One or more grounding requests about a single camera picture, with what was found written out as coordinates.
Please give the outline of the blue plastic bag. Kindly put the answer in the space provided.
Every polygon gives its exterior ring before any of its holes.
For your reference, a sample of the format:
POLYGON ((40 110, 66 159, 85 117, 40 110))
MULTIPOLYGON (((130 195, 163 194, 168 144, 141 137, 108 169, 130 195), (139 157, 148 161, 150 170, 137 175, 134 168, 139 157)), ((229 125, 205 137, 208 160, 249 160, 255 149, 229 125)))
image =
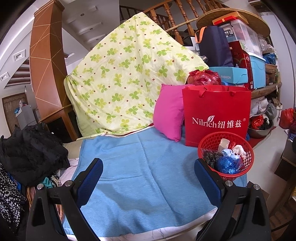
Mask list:
POLYGON ((222 156, 216 161, 216 170, 224 174, 237 174, 243 167, 243 161, 238 159, 233 159, 231 157, 222 156))

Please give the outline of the white tissue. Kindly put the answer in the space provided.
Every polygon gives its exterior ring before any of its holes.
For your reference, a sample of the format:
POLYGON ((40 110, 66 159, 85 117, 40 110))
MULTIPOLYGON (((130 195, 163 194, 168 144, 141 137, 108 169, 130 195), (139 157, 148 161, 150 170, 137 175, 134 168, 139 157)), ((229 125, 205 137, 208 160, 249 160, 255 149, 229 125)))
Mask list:
POLYGON ((231 157, 233 160, 245 160, 247 154, 241 145, 235 145, 232 149, 223 149, 221 154, 223 156, 231 157))

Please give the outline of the black plastic trash bag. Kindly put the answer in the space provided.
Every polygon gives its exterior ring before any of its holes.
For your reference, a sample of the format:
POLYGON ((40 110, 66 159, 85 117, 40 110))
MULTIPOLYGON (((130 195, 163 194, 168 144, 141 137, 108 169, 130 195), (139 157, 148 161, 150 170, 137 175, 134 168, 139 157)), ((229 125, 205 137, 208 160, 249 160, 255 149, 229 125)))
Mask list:
POLYGON ((221 153, 210 150, 206 150, 203 154, 203 160, 208 164, 208 166, 215 170, 217 169, 216 164, 220 157, 222 157, 221 153))

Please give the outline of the white medicine box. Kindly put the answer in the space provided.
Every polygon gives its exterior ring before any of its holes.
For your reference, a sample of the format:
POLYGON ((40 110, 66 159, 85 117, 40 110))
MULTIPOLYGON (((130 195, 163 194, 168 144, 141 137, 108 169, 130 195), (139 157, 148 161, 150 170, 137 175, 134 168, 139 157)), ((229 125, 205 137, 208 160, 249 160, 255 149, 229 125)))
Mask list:
POLYGON ((218 145, 218 152, 222 153, 224 149, 228 149, 230 141, 226 138, 222 138, 220 144, 218 145))

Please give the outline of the black white dotted garment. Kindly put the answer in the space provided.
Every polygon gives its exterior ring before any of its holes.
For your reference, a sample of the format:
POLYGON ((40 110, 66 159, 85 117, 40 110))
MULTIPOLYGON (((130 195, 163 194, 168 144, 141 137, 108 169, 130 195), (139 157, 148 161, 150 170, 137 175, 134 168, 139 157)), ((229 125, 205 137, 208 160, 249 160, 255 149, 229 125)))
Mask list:
POLYGON ((17 185, 11 180, 1 164, 1 217, 13 231, 19 228, 22 204, 26 198, 20 193, 17 185))

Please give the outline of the pink bed sheet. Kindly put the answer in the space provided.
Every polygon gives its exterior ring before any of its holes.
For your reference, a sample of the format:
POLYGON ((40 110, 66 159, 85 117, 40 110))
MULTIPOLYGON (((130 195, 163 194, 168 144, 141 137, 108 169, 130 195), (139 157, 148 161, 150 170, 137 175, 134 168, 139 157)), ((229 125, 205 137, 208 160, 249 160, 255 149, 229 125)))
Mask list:
POLYGON ((79 158, 69 159, 69 168, 63 171, 62 175, 60 176, 61 185, 63 185, 66 181, 71 180, 79 163, 79 158))

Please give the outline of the black clothing pile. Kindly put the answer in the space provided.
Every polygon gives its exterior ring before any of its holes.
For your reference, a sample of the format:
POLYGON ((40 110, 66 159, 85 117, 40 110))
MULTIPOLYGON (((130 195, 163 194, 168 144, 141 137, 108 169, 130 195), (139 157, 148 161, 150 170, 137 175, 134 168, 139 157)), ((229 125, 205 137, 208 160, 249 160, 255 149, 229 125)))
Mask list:
POLYGON ((70 167, 68 150, 43 123, 15 127, 9 138, 1 136, 1 163, 15 180, 36 186, 45 177, 70 167))

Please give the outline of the red plastic mesh basket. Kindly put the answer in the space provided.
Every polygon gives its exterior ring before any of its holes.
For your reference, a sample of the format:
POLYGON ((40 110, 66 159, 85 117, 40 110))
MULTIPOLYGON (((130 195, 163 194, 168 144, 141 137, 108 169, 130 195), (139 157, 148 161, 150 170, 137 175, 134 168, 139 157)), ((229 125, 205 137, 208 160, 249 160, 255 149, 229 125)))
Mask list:
POLYGON ((250 170, 254 162, 253 149, 246 139, 230 132, 215 132, 208 134, 200 141, 198 145, 198 156, 203 159, 203 154, 206 150, 218 152, 218 145, 220 144, 222 138, 226 138, 230 141, 228 149, 232 149, 235 145, 241 145, 247 154, 246 159, 243 160, 243 167, 237 174, 224 174, 215 169, 212 169, 209 166, 210 170, 219 174, 222 179, 233 181, 236 178, 245 175, 250 170))

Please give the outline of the red bag on floor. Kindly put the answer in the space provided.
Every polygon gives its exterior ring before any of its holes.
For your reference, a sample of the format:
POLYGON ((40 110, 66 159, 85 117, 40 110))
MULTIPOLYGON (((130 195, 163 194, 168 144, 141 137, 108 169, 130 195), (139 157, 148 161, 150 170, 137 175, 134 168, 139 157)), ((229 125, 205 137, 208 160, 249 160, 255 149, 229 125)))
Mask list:
POLYGON ((281 112, 279 126, 283 129, 289 129, 294 122, 294 109, 288 108, 281 112))

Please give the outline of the red Nilrich paper bag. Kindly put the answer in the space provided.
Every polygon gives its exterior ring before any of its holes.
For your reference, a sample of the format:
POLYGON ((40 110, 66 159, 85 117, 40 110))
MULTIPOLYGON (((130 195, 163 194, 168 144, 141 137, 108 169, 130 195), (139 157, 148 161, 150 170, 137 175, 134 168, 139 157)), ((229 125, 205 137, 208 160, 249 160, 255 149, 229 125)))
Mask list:
POLYGON ((197 147, 206 135, 230 132, 246 137, 251 91, 225 85, 188 85, 182 90, 185 145, 197 147))

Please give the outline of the wooden cabinet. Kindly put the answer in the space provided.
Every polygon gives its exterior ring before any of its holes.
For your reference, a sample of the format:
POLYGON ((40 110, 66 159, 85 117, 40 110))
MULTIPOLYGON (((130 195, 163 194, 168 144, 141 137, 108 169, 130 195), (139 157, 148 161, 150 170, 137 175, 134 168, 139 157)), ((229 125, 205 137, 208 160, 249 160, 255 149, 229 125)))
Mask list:
POLYGON ((67 75, 62 43, 62 12, 59 1, 48 1, 34 13, 30 42, 30 74, 41 121, 61 126, 63 137, 79 137, 74 109, 67 97, 67 75))

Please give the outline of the red plastic bag behind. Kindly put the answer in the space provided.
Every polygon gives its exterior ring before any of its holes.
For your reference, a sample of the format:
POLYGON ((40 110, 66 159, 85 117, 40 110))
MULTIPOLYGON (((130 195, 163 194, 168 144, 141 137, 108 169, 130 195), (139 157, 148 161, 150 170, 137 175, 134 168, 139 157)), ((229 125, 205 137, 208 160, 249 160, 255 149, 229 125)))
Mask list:
POLYGON ((187 84, 192 85, 221 85, 221 78, 212 70, 195 70, 189 73, 187 84))

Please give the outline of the blue plastic storage bin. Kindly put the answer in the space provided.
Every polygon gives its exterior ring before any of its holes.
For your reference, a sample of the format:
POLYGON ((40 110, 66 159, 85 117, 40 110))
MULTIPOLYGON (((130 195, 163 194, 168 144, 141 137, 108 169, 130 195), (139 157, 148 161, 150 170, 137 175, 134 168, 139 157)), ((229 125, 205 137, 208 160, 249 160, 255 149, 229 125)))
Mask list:
POLYGON ((252 68, 253 88, 259 89, 266 86, 265 59, 249 52, 252 68))

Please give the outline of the dark red gift box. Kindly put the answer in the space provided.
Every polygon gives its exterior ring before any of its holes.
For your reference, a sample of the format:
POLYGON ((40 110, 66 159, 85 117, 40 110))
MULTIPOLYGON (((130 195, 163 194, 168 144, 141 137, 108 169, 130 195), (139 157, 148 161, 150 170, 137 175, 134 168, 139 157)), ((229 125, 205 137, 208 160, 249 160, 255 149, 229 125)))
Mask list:
POLYGON ((242 49, 239 41, 229 42, 229 47, 235 66, 247 69, 248 82, 244 83, 244 86, 251 91, 254 90, 253 75, 249 54, 242 49))

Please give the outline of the navy tote bag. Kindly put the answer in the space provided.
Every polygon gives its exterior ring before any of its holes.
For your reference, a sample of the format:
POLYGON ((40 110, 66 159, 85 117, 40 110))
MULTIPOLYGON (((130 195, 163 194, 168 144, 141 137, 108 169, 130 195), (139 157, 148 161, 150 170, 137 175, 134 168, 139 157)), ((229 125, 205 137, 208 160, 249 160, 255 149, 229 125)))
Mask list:
POLYGON ((224 30, 217 26, 202 27, 195 33, 200 54, 209 67, 233 67, 233 58, 224 30))

